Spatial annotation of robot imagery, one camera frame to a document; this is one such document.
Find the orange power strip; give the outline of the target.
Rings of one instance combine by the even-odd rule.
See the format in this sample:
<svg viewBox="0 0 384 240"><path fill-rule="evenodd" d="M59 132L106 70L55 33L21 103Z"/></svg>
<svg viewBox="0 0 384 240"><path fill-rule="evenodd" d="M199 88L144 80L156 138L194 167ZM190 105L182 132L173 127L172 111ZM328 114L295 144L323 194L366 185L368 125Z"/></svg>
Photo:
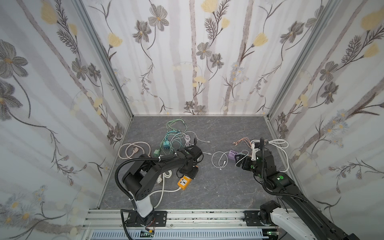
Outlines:
<svg viewBox="0 0 384 240"><path fill-rule="evenodd" d="M179 188L181 188L183 191L188 187L188 185L191 183L192 179L187 177L187 176L183 176L179 181L178 181L178 186Z"/></svg>

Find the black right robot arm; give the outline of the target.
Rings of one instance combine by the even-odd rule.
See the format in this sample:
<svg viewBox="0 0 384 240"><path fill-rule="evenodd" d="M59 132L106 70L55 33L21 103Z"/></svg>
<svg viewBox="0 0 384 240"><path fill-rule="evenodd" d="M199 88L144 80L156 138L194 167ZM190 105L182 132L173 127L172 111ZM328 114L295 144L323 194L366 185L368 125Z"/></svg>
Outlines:
<svg viewBox="0 0 384 240"><path fill-rule="evenodd" d="M283 139L267 141L245 139L252 150L250 155L236 155L236 166L253 173L254 179L261 184L269 195L281 198L287 203L298 219L275 201L260 206L257 220L264 226L276 225L292 237L300 240L356 240L358 236L348 234L328 219L302 193L298 185L286 171L278 171L273 155L266 149L272 145L284 151L288 142Z"/></svg>

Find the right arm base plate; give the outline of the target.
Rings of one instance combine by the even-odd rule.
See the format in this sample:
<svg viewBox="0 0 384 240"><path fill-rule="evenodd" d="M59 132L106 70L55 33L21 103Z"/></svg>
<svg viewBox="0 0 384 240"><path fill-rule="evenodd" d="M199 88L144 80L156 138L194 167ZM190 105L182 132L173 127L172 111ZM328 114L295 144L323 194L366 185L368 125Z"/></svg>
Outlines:
<svg viewBox="0 0 384 240"><path fill-rule="evenodd" d="M277 210L283 210L282 208L274 209L273 211L264 211L264 210L248 210L244 211L244 222L247 227L277 227L275 223L272 222L271 214Z"/></svg>

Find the purple power strip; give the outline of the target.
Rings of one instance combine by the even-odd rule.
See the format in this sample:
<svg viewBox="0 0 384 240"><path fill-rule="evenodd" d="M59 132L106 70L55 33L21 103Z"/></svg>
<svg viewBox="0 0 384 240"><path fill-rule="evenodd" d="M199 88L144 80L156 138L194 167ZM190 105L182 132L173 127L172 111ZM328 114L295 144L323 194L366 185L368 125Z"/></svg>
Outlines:
<svg viewBox="0 0 384 240"><path fill-rule="evenodd" d="M238 153L236 151L230 150L228 152L228 159L231 161L238 162L240 160L240 155L243 155L243 153Z"/></svg>

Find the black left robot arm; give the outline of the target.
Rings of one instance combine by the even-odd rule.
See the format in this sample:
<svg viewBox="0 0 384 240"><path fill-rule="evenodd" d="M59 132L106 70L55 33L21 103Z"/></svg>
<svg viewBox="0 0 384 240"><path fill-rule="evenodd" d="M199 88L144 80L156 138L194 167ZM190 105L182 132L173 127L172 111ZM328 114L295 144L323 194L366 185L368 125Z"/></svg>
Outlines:
<svg viewBox="0 0 384 240"><path fill-rule="evenodd" d="M203 158L202 150L195 145L157 158L143 154L118 165L114 179L118 188L133 202L139 217L146 221L153 216L154 207L150 200L150 193L158 176L177 169L183 176L194 179L198 172L198 163Z"/></svg>

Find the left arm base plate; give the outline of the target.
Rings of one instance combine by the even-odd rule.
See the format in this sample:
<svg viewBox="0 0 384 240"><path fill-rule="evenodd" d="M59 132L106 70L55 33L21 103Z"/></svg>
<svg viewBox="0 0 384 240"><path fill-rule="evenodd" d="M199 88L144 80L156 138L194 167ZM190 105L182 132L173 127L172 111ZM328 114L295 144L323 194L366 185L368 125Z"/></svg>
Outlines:
<svg viewBox="0 0 384 240"><path fill-rule="evenodd" d="M136 211L128 211L125 219L126 227L165 227L167 211L152 211L148 216L141 217Z"/></svg>

